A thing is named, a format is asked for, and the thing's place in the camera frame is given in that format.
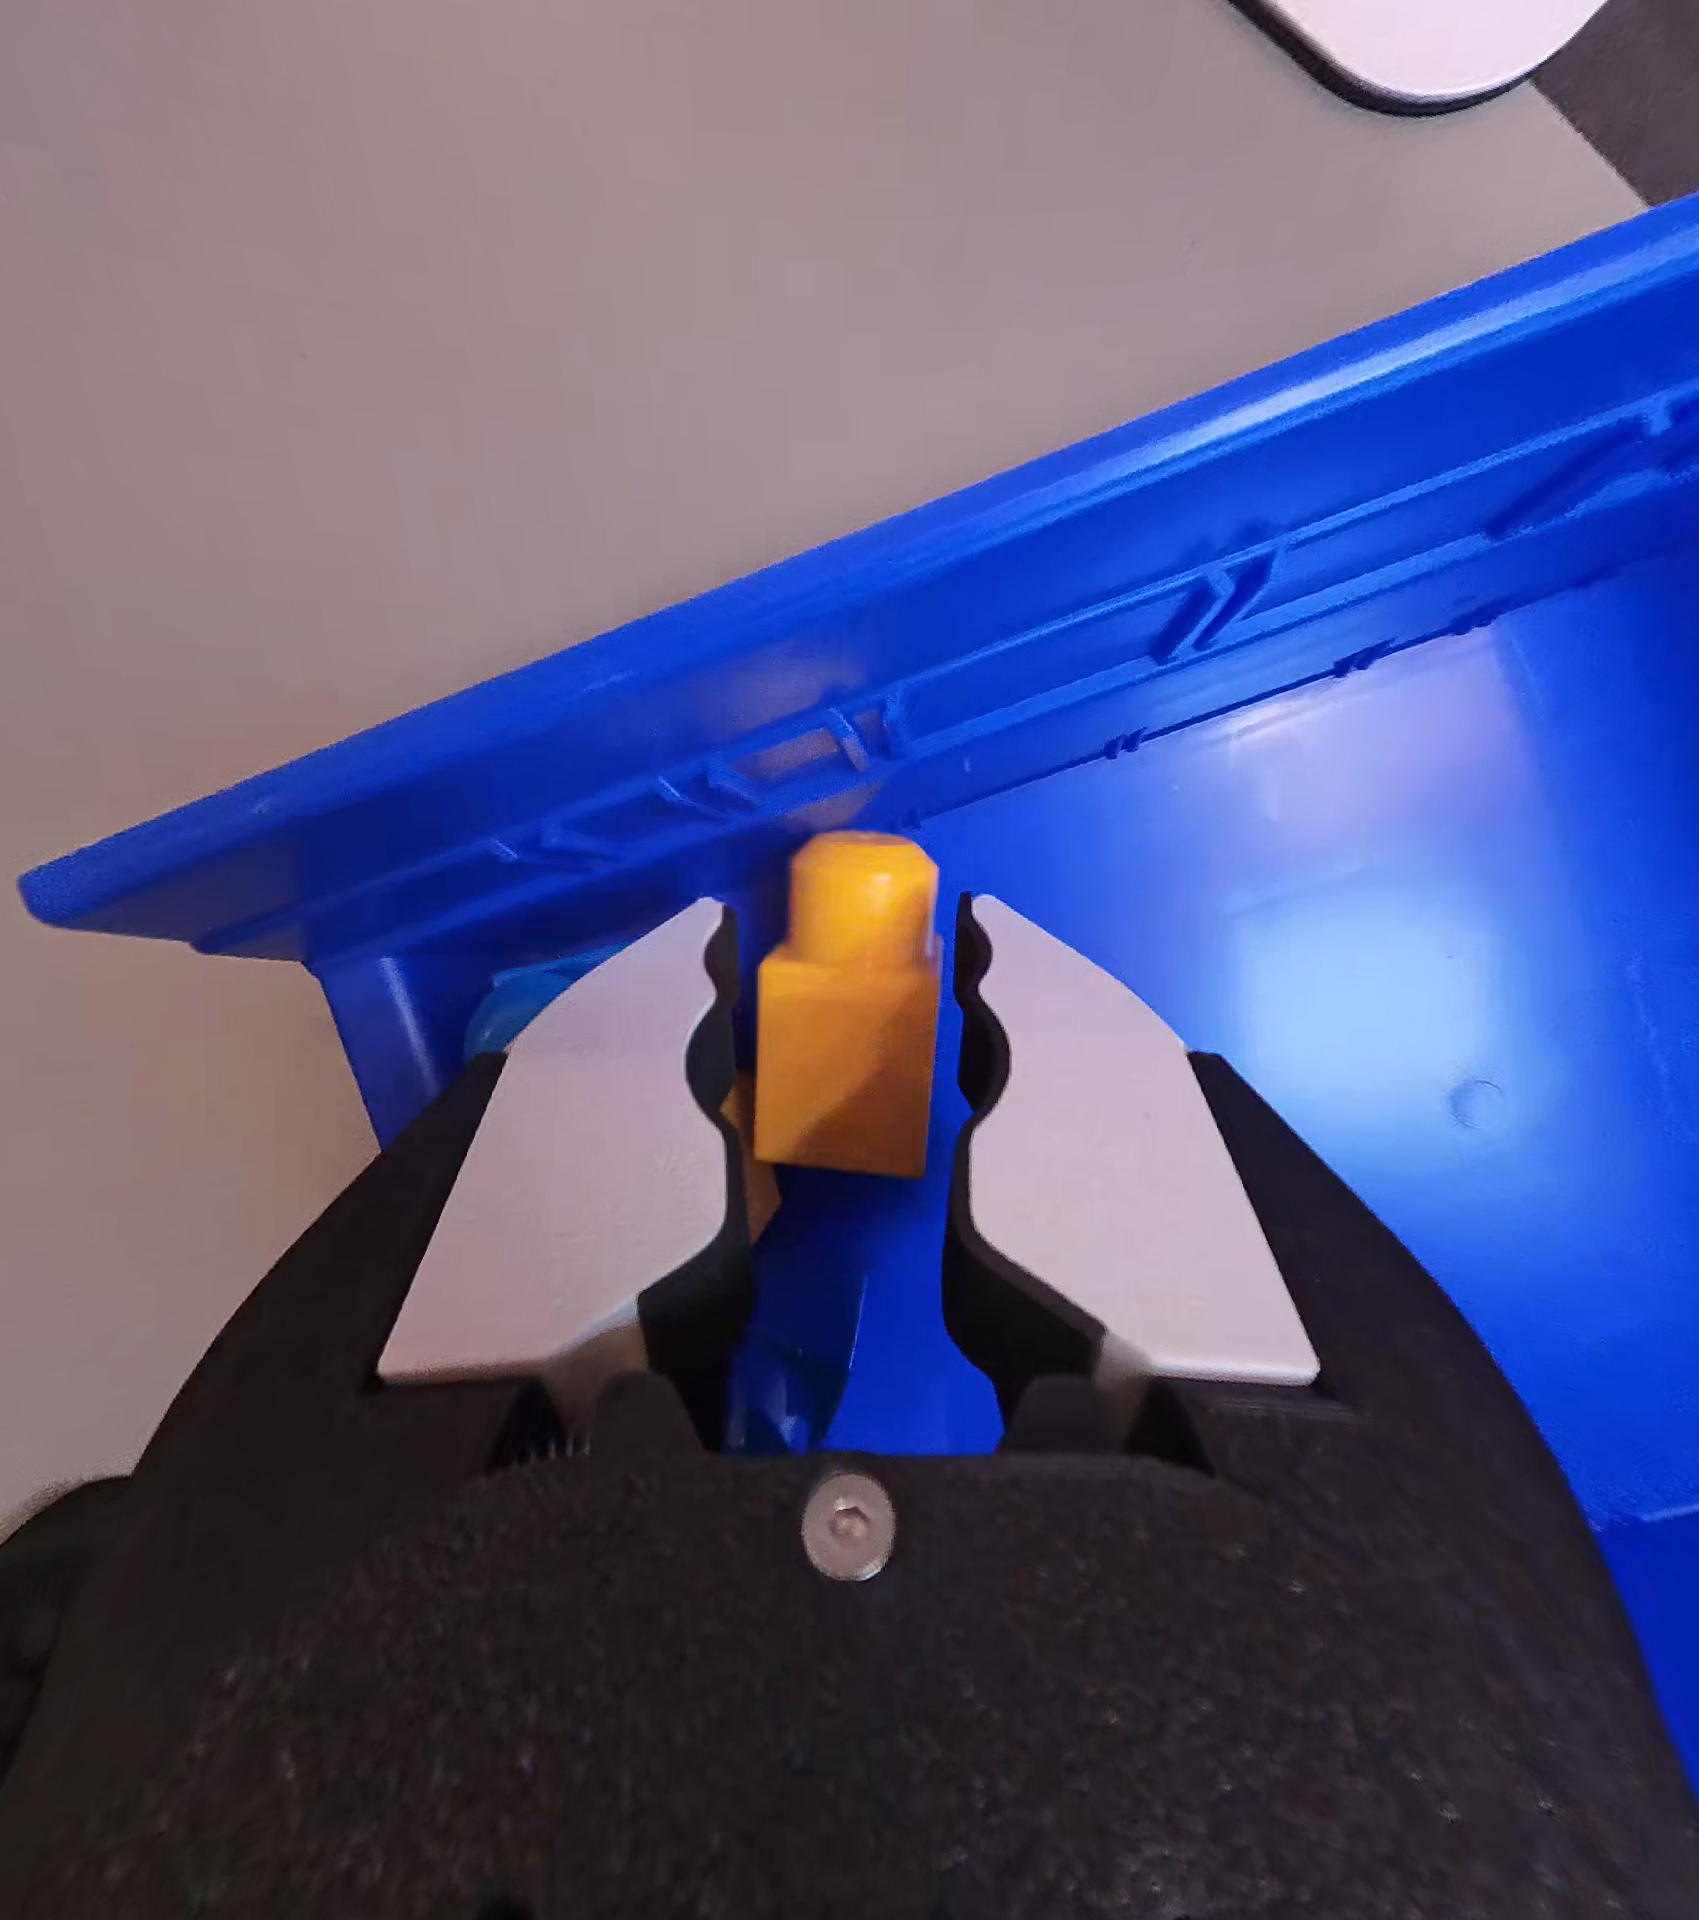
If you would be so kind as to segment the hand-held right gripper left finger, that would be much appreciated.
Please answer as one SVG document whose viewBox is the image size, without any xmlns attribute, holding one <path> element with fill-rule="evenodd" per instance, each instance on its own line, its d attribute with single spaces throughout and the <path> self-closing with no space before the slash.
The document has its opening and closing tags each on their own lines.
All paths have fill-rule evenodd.
<svg viewBox="0 0 1699 1920">
<path fill-rule="evenodd" d="M 396 1387 L 535 1380 L 569 1429 L 625 1372 L 702 1447 L 755 1308 L 737 1078 L 740 930 L 683 906 L 556 993 L 502 1069 L 379 1356 Z"/>
</svg>

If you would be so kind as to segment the white document stand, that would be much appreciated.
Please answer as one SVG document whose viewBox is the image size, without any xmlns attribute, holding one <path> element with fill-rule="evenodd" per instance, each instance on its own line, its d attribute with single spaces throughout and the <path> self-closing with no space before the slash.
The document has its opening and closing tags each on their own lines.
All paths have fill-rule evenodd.
<svg viewBox="0 0 1699 1920">
<path fill-rule="evenodd" d="M 1335 97 L 1397 118 L 1492 101 L 1556 59 L 1605 3 L 1237 3 Z"/>
</svg>

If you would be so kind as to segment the blue plastic bin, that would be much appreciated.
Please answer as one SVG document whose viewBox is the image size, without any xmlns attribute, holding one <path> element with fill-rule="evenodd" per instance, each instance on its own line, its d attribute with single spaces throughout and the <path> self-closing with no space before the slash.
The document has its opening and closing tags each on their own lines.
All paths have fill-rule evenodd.
<svg viewBox="0 0 1699 1920">
<path fill-rule="evenodd" d="M 20 875 L 295 960 L 376 1133 L 486 978 L 906 828 L 1410 1246 L 1699 1788 L 1699 191 Z"/>
</svg>

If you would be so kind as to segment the yellow mega block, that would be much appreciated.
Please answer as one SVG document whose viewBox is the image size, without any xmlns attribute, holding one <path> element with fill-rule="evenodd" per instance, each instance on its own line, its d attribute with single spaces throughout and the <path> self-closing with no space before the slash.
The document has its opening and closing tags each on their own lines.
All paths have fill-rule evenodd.
<svg viewBox="0 0 1699 1920">
<path fill-rule="evenodd" d="M 941 1013 L 937 864 L 831 828 L 789 868 L 786 938 L 755 974 L 755 1155 L 910 1182 L 928 1160 Z"/>
</svg>

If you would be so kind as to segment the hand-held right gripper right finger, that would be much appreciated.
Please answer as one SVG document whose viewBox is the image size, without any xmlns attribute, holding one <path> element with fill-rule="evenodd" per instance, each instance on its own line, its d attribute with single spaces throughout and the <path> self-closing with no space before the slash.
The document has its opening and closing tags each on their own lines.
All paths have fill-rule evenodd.
<svg viewBox="0 0 1699 1920">
<path fill-rule="evenodd" d="M 1093 1445 L 1167 1387 L 1313 1394 L 1320 1356 L 1187 1039 L 994 894 L 959 906 L 942 1319 L 1005 1432 L 1052 1380 Z"/>
</svg>

